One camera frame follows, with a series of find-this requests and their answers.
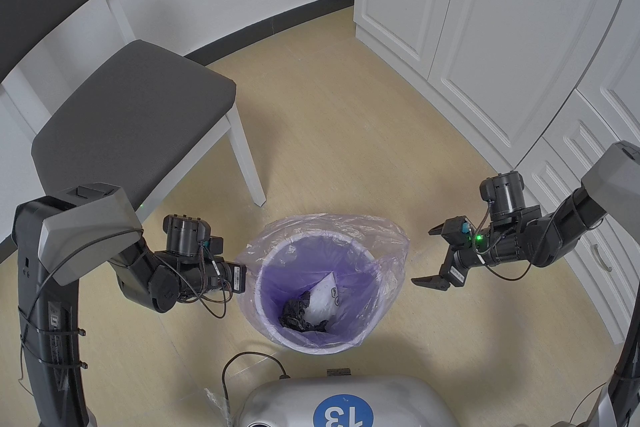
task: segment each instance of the floor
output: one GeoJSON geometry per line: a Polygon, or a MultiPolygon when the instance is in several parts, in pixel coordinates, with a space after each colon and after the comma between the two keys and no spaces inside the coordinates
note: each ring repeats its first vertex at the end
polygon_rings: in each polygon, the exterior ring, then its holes
{"type": "MultiPolygon", "coordinates": [[[[437,273],[445,243],[428,230],[447,217],[480,220],[478,185],[493,170],[409,84],[356,40],[353,9],[318,18],[229,55],[211,67],[237,83],[237,104],[267,203],[252,204],[226,138],[145,223],[164,247],[163,216],[198,216],[233,259],[269,222],[293,214],[349,212],[389,218],[411,239],[407,280],[359,348],[314,357],[258,334],[234,302],[214,319],[198,304],[158,315],[127,301],[113,271],[81,281],[81,355],[88,406],[99,425],[222,426],[204,388],[239,351],[268,351],[293,377],[327,368],[407,374],[442,395],[462,426],[549,426],[611,374],[612,345],[564,261],[517,284],[486,270],[446,293],[412,286],[437,273]]],[[[517,275],[520,264],[506,268],[517,275]]],[[[17,384],[19,329],[15,255],[0,266],[0,425],[37,425],[17,384]]],[[[230,368],[232,407],[278,377],[272,362],[245,357],[230,368]]],[[[577,420],[593,402],[587,400],[577,420]]]]}

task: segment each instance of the purple trash bag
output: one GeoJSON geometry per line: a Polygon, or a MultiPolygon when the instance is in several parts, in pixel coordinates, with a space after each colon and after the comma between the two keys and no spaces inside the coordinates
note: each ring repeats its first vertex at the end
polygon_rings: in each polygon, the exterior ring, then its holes
{"type": "Polygon", "coordinates": [[[308,354],[333,354],[360,345],[387,313],[404,280],[409,239],[389,220],[317,214],[271,223],[236,258],[247,267],[244,316],[275,343],[308,354]],[[278,318],[333,273],[339,297],[326,333],[298,332],[278,318]]]}

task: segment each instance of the clear plastic wrap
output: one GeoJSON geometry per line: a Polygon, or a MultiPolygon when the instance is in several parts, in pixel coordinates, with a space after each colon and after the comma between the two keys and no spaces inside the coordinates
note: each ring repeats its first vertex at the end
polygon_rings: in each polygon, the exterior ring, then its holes
{"type": "Polygon", "coordinates": [[[409,239],[391,221],[371,216],[316,214],[265,227],[236,258],[247,267],[244,316],[273,342],[308,354],[360,345],[387,313],[404,280],[409,239]],[[340,305],[326,333],[280,325],[287,300],[333,272],[340,305]]]}

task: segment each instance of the logo on robot arm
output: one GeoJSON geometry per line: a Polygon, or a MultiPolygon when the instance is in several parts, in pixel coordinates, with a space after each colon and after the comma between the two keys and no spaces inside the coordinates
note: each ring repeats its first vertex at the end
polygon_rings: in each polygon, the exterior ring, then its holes
{"type": "Polygon", "coordinates": [[[373,427],[373,411],[355,395],[334,395],[320,402],[314,427],[373,427]]]}

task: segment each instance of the drawer handle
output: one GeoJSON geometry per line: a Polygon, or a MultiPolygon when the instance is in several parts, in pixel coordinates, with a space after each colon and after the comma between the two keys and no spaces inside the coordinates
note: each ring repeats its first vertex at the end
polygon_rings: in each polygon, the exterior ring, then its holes
{"type": "Polygon", "coordinates": [[[602,256],[600,256],[600,250],[598,249],[598,245],[594,244],[591,247],[593,248],[593,255],[595,256],[594,259],[596,260],[598,265],[600,267],[602,267],[605,271],[612,272],[613,271],[613,267],[609,267],[606,263],[604,263],[604,260],[602,259],[602,256]]]}

